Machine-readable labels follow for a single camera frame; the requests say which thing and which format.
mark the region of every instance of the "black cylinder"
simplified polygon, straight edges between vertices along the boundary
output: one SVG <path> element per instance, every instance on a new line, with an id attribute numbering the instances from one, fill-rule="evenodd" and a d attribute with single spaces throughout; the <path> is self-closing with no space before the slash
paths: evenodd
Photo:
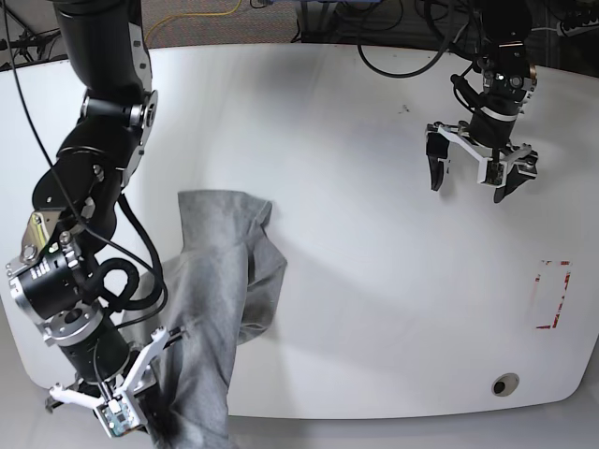
<path id="1" fill-rule="evenodd" d="M 102 381 L 121 373 L 129 359 L 129 346 L 114 323 L 104 316 L 99 326 L 85 340 L 60 349 L 77 373 L 88 384 L 97 384 L 94 370 L 94 348 L 97 343 L 95 363 Z"/>
<path id="2" fill-rule="evenodd" d="M 509 142 L 512 130 L 516 124 L 519 114 L 519 104 L 513 100 L 489 95 L 486 101 L 486 109 L 480 109 L 473 115 L 468 127 L 470 137 L 481 145 L 489 148 L 504 148 Z M 514 117 L 513 120 L 505 122 L 490 116 Z"/>

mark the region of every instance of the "yellow cable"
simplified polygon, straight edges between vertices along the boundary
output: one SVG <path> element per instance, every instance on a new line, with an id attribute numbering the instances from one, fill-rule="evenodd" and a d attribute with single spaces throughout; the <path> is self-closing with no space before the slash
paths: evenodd
<path id="1" fill-rule="evenodd" d="M 157 24 L 155 24 L 152 28 L 150 28 L 150 30 L 148 31 L 148 33 L 146 33 L 146 44 L 150 43 L 150 35 L 155 31 L 156 28 L 158 28 L 160 25 L 166 23 L 166 22 L 170 22 L 173 19 L 179 19 L 180 17 L 218 17 L 218 16 L 228 16 L 229 14 L 233 14 L 235 11 L 237 11 L 240 6 L 241 6 L 241 2 L 243 0 L 239 0 L 239 2 L 237 2 L 237 5 L 232 8 L 229 11 L 224 11 L 224 12 L 184 12 L 181 14 L 173 14 L 171 16 L 166 16 L 162 21 L 158 22 Z"/>

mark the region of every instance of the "white tabletop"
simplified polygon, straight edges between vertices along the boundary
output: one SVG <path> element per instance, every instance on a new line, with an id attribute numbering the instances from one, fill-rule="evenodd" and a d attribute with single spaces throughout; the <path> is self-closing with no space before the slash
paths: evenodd
<path id="1" fill-rule="evenodd" d="M 389 70 L 431 58 L 367 52 Z M 169 49 L 152 58 L 160 104 L 126 192 L 163 259 L 182 248 L 177 192 L 218 188 L 273 201 L 268 233 L 289 262 L 272 329 L 239 348 L 232 414 L 468 413 L 577 389 L 599 333 L 599 80 L 539 69 L 512 136 L 539 152 L 539 179 L 495 205 L 465 152 L 452 155 L 442 191 L 430 190 L 426 124 L 470 119 L 451 93 L 449 76 L 465 68 L 455 56 L 413 80 L 375 75 L 343 46 Z M 22 86 L 55 152 L 83 88 L 68 63 L 24 69 Z M 0 260 L 8 261 L 47 168 L 9 73 L 0 74 L 0 98 Z M 145 254 L 119 217 L 115 241 Z M 559 325 L 537 329 L 551 324 L 567 271 Z M 30 377 L 68 384 L 73 369 L 46 348 L 6 282 L 0 294 Z M 519 388 L 493 396 L 508 372 Z"/>

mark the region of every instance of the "screw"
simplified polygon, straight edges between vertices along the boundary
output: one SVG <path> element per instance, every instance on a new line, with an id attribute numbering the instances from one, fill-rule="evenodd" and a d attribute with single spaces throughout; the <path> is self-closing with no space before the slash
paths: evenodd
<path id="1" fill-rule="evenodd" d="M 512 87 L 518 88 L 522 85 L 522 78 L 518 75 L 515 75 L 509 79 L 509 83 L 512 85 Z"/>
<path id="2" fill-rule="evenodd" d="M 36 254 L 37 248 L 34 245 L 27 245 L 22 249 L 22 258 L 25 260 L 34 260 Z"/>
<path id="3" fill-rule="evenodd" d="M 72 238 L 73 236 L 71 236 L 70 232 L 63 231 L 60 233 L 58 240 L 60 241 L 61 245 L 68 245 L 71 242 Z"/>

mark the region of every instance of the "cable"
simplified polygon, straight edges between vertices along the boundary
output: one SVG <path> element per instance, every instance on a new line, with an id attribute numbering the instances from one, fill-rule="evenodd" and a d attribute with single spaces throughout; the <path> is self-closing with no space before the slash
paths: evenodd
<path id="1" fill-rule="evenodd" d="M 425 66 L 419 68 L 419 70 L 416 70 L 414 72 L 409 72 L 409 73 L 390 73 L 390 72 L 386 72 L 384 70 L 381 70 L 379 68 L 376 68 L 374 65 L 372 65 L 368 59 L 366 59 L 366 55 L 364 55 L 364 51 L 362 49 L 362 46 L 359 43 L 360 37 L 361 37 L 361 30 L 360 32 L 358 32 L 358 53 L 359 53 L 359 57 L 362 59 L 362 61 L 364 62 L 364 64 L 373 72 L 378 73 L 379 75 L 383 75 L 384 77 L 388 77 L 388 78 L 393 78 L 393 79 L 400 79 L 400 80 L 404 80 L 407 78 L 413 78 L 413 77 L 417 77 L 418 75 L 423 74 L 424 72 L 426 72 L 427 70 L 431 69 L 435 64 L 437 64 L 439 62 L 439 60 L 441 59 L 441 57 L 443 56 L 443 53 L 445 53 L 447 51 L 447 48 L 449 47 L 449 44 L 451 43 L 451 32 L 453 30 L 453 20 L 454 20 L 454 0 L 449 0 L 449 16 L 448 16 L 448 30 L 447 30 L 447 34 L 446 34 L 446 38 L 443 41 L 443 43 L 441 44 L 441 48 L 437 51 L 437 54 L 435 54 L 434 58 L 432 58 L 428 64 L 426 64 Z"/>
<path id="2" fill-rule="evenodd" d="M 465 23 L 460 30 L 458 31 L 458 33 L 456 34 L 456 38 L 453 39 L 453 43 L 457 44 L 458 42 L 460 42 L 461 39 L 461 35 L 463 34 L 463 32 L 466 30 L 466 28 L 468 28 L 470 26 L 470 21 L 468 21 L 467 23 Z"/>
<path id="3" fill-rule="evenodd" d="M 60 39 L 61 35 L 58 35 L 51 43 L 50 49 L 48 50 L 48 56 L 46 56 L 46 61 L 49 61 L 52 56 L 52 50 L 54 49 L 54 45 L 56 45 L 56 41 Z"/>
<path id="4" fill-rule="evenodd" d="M 179 18 L 184 18 L 184 17 L 222 17 L 222 16 L 228 16 L 230 14 L 233 14 L 234 12 L 236 12 L 240 8 L 242 1 L 243 0 L 239 0 L 237 2 L 237 5 L 235 7 L 233 7 L 232 9 L 230 9 L 229 11 L 223 11 L 223 12 L 184 12 L 184 13 L 181 13 L 181 14 L 172 14 L 170 16 L 166 16 L 162 21 L 160 21 L 158 23 L 155 23 L 154 26 L 152 28 L 150 28 L 150 30 L 148 31 L 148 33 L 146 33 L 146 44 L 148 44 L 150 42 L 150 36 L 154 32 L 154 30 L 156 28 L 158 28 L 160 25 L 162 25 L 163 23 L 170 22 L 173 19 L 179 19 Z"/>
<path id="5" fill-rule="evenodd" d="M 364 26 L 364 24 L 362 24 L 361 29 L 364 31 L 374 31 L 377 33 L 377 32 L 381 32 L 381 31 L 389 31 L 389 30 L 392 30 L 393 28 L 395 28 L 396 26 L 399 26 L 400 23 L 402 23 L 403 12 L 404 12 L 403 1 L 399 0 L 399 4 L 400 4 L 400 17 L 398 17 L 398 19 L 392 25 L 390 25 L 386 28 L 368 28 L 368 27 Z"/>
<path id="6" fill-rule="evenodd" d="M 418 15 L 418 17 L 419 17 L 420 19 L 422 19 L 423 21 L 425 21 L 425 20 L 426 20 L 426 18 L 425 18 L 425 17 L 424 17 L 424 15 L 423 15 L 423 14 L 420 12 L 420 9 L 418 9 L 418 1 L 421 1 L 421 0 L 414 0 L 414 11 L 416 12 L 416 14 Z M 447 11 L 446 11 L 446 12 L 444 12 L 444 13 L 443 13 L 441 16 L 439 16 L 439 17 L 434 17 L 434 18 L 432 18 L 432 19 L 433 19 L 435 22 L 437 22 L 437 21 L 440 21 L 440 20 L 444 19 L 445 17 L 447 17 Z"/>
<path id="7" fill-rule="evenodd" d="M 128 321 L 128 322 L 125 322 L 125 323 L 121 323 L 120 325 L 116 326 L 115 328 L 116 329 L 122 329 L 124 327 L 132 326 L 134 324 L 141 323 L 142 321 L 150 319 L 153 316 L 157 315 L 159 312 L 161 312 L 166 307 L 167 302 L 168 302 L 168 289 L 167 289 L 167 285 L 165 284 L 165 281 L 164 281 L 163 277 L 161 275 L 159 275 L 156 272 L 156 270 L 154 270 L 152 267 L 150 267 L 145 261 L 143 261 L 142 259 L 140 259 L 136 255 L 134 255 L 133 253 L 131 253 L 130 251 L 128 251 L 126 248 L 123 248 L 121 245 L 119 245 L 117 243 L 114 243 L 113 241 L 110 241 L 109 239 L 106 239 L 103 236 L 100 236 L 94 230 L 92 230 L 88 226 L 88 224 L 86 224 L 83 221 L 83 219 L 81 218 L 81 215 L 79 214 L 79 212 L 75 208 L 75 205 L 73 204 L 73 201 L 69 197 L 68 192 L 66 191 L 65 186 L 63 185 L 62 181 L 60 180 L 60 177 L 58 176 L 58 172 L 56 171 L 56 168 L 54 167 L 54 164 L 52 163 L 52 160 L 48 156 L 48 152 L 46 151 L 46 148 L 44 147 L 44 144 L 42 143 L 41 139 L 39 138 L 39 134 L 37 133 L 36 126 L 34 125 L 33 120 L 31 119 L 31 115 L 29 114 L 29 108 L 27 107 L 27 103 L 25 102 L 25 98 L 24 98 L 24 96 L 22 94 L 21 83 L 19 81 L 19 75 L 17 74 L 17 68 L 15 66 L 15 60 L 14 60 L 14 56 L 12 54 L 12 48 L 10 47 L 10 33 L 8 31 L 7 10 L 4 7 L 2 9 L 4 11 L 4 25 L 5 25 L 5 32 L 6 32 L 6 37 L 7 37 L 8 53 L 10 54 L 10 62 L 11 62 L 11 65 L 12 65 L 12 74 L 13 74 L 14 79 L 15 79 L 15 84 L 17 86 L 17 92 L 18 92 L 19 98 L 21 100 L 23 112 L 25 113 L 25 117 L 27 118 L 27 122 L 29 122 L 29 127 L 31 128 L 31 131 L 32 131 L 34 137 L 36 138 L 37 145 L 39 146 L 39 149 L 41 150 L 42 154 L 44 155 L 44 158 L 46 159 L 46 162 L 48 163 L 48 166 L 50 167 L 50 172 L 51 172 L 52 176 L 54 177 L 54 180 L 56 181 L 56 184 L 60 188 L 61 193 L 65 197 L 65 201 L 68 204 L 69 208 L 71 209 L 71 212 L 75 216 L 75 219 L 76 219 L 77 223 L 88 234 L 90 234 L 92 237 L 98 239 L 99 241 L 101 241 L 102 243 L 104 243 L 106 245 L 109 245 L 110 247 L 114 248 L 118 252 L 123 253 L 124 255 L 128 256 L 129 258 L 135 260 L 142 267 L 146 268 L 153 275 L 154 280 L 157 281 L 160 284 L 160 286 L 162 287 L 162 289 L 163 289 L 162 303 L 161 303 L 161 305 L 158 308 L 156 308 L 154 311 L 151 311 L 151 312 L 149 312 L 149 313 L 141 316 L 140 318 L 137 318 L 135 320 L 131 320 L 131 321 Z"/>
<path id="8" fill-rule="evenodd" d="M 539 0 L 539 2 L 541 4 L 543 4 L 543 6 L 549 12 L 549 14 L 551 14 L 553 17 L 555 17 L 558 21 L 563 21 L 563 18 L 561 18 L 555 12 L 553 12 L 553 10 L 549 7 L 548 3 L 545 0 Z"/>
<path id="9" fill-rule="evenodd" d="M 370 5 L 368 5 L 368 7 L 364 8 L 364 9 L 360 9 L 359 7 L 355 7 L 351 3 L 347 3 L 347 2 L 342 2 L 342 5 L 344 7 L 346 7 L 347 9 L 351 9 L 356 12 L 366 12 L 374 7 L 374 4 L 370 4 Z"/>
<path id="10" fill-rule="evenodd" d="M 368 18 L 370 17 L 371 13 L 374 12 L 375 9 L 377 9 L 378 7 L 380 7 L 381 5 L 383 5 L 383 2 L 385 0 L 382 0 L 381 3 L 378 3 L 376 5 L 374 5 L 371 9 L 369 9 L 366 13 L 366 16 L 364 16 L 364 18 Z M 364 26 L 364 20 L 362 19 L 362 21 L 360 21 L 360 23 L 353 23 L 351 21 L 349 21 L 348 19 L 346 19 L 345 17 L 343 17 L 341 14 L 336 13 L 336 16 L 339 20 L 341 20 L 344 23 L 347 23 L 350 26 L 353 26 L 354 28 L 357 28 L 360 31 L 372 31 L 375 33 L 378 32 L 383 32 L 383 31 L 390 31 L 393 28 L 395 28 L 396 26 L 399 26 L 400 23 L 402 23 L 403 20 L 403 12 L 404 12 L 404 8 L 403 8 L 403 1 L 399 0 L 399 4 L 400 4 L 400 17 L 390 26 L 387 26 L 385 28 L 368 28 L 366 26 Z"/>
<path id="11" fill-rule="evenodd" d="M 255 7 L 254 6 L 254 2 L 252 0 L 250 0 L 250 8 L 251 9 L 262 9 L 263 7 L 267 7 L 268 5 L 261 5 L 259 7 Z"/>
<path id="12" fill-rule="evenodd" d="M 300 21 L 296 20 L 296 24 L 298 25 L 298 32 L 296 33 L 295 36 L 293 36 L 290 40 L 290 43 L 294 44 L 296 42 L 298 42 L 301 39 L 301 28 L 300 28 Z"/>
<path id="13" fill-rule="evenodd" d="M 553 33 L 558 32 L 556 28 L 551 28 L 549 26 L 539 26 L 538 28 L 533 28 L 531 31 L 552 31 Z"/>
<path id="14" fill-rule="evenodd" d="M 445 41 L 446 36 L 444 36 L 444 34 L 441 33 L 441 31 L 439 30 L 439 28 L 437 28 L 437 25 L 434 22 L 434 19 L 432 17 L 432 13 L 431 13 L 432 4 L 433 4 L 432 0 L 424 1 L 424 20 L 426 21 L 427 26 L 432 31 L 432 33 L 437 37 L 437 40 L 439 40 L 440 42 L 443 42 L 443 41 Z M 478 22 L 474 18 L 474 13 L 472 12 L 472 9 L 470 8 L 469 11 L 470 11 L 469 12 L 470 22 L 474 21 L 476 24 L 476 27 L 478 29 Z M 449 42 L 449 50 L 452 51 L 453 53 L 457 54 L 460 58 L 465 59 L 466 61 L 473 61 L 475 58 L 475 56 L 473 54 L 462 50 L 460 47 L 458 47 L 456 44 L 453 44 L 452 42 Z"/>

